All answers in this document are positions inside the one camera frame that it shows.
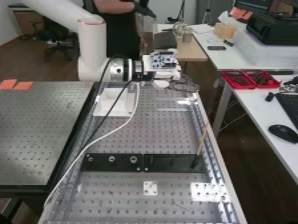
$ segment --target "white box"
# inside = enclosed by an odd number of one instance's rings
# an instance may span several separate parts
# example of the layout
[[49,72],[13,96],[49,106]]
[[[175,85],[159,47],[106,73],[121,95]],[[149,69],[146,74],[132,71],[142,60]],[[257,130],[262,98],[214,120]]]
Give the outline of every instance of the white box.
[[255,65],[281,68],[298,68],[298,46],[265,45],[247,30],[238,30],[234,38],[235,48]]

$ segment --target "computer mouse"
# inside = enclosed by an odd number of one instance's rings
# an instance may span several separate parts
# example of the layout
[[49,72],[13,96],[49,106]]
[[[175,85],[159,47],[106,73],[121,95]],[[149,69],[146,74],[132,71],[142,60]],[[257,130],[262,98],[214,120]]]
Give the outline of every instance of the computer mouse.
[[285,125],[273,125],[269,127],[269,131],[281,139],[291,142],[294,144],[298,143],[298,134],[296,132]]

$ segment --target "chair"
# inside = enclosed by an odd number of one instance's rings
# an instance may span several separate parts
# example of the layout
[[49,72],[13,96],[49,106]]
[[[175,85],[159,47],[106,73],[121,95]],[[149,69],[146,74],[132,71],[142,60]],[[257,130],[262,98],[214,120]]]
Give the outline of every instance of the chair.
[[[49,57],[57,52],[62,52],[65,58],[70,61],[72,57],[69,55],[69,50],[74,49],[77,36],[70,34],[68,28],[61,26],[58,23],[44,17],[44,30],[38,31],[36,25],[38,22],[32,22],[34,29],[36,39],[44,41],[52,41],[54,46],[48,47],[44,50],[44,60],[49,61]],[[72,45],[65,43],[68,39],[72,39]]]

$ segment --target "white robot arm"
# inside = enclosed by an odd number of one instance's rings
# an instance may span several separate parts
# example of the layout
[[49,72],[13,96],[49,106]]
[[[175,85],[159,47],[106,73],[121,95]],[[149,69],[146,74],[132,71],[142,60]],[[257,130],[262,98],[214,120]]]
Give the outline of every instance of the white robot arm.
[[[98,81],[102,76],[106,58],[106,24],[69,0],[22,0],[22,3],[41,15],[77,32],[80,40],[78,78],[81,81]],[[150,81],[166,88],[165,80],[179,79],[179,66],[171,52],[144,56],[141,61],[114,58],[106,69],[104,81]]]

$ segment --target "perforated metal table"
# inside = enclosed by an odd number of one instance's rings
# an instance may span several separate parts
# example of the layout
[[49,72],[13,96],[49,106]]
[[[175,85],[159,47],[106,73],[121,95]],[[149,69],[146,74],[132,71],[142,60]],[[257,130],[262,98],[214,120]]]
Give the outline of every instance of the perforated metal table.
[[0,91],[0,192],[46,187],[93,83],[34,82]]
[[[73,160],[101,118],[85,120],[73,148]],[[126,118],[109,117],[96,137]],[[194,154],[206,122],[197,94],[141,89],[137,113],[129,125],[89,149],[90,153]],[[246,223],[229,174],[209,128],[201,154],[205,172],[82,172],[77,163],[48,204],[40,224]],[[145,181],[158,193],[144,193]]]

